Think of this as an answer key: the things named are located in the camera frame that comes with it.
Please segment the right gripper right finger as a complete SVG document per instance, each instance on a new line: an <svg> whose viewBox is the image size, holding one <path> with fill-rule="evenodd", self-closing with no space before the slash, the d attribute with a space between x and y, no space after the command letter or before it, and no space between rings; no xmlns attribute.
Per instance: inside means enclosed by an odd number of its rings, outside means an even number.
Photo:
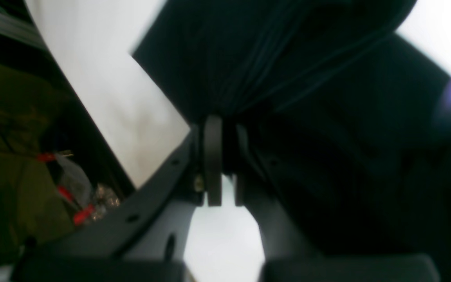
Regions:
<svg viewBox="0 0 451 282"><path fill-rule="evenodd" d="M239 163L235 202L258 223L266 262L260 282L439 282L433 260L423 254L325 257L297 223L254 155L247 130L236 126Z"/></svg>

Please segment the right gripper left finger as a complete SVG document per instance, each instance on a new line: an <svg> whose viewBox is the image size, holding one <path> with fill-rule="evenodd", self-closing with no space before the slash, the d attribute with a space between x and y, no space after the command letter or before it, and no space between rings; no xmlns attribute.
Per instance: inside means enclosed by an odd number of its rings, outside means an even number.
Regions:
<svg viewBox="0 0 451 282"><path fill-rule="evenodd" d="M29 252L12 282L191 282L183 262L196 207L222 204L222 120L211 115L144 186L100 221Z"/></svg>

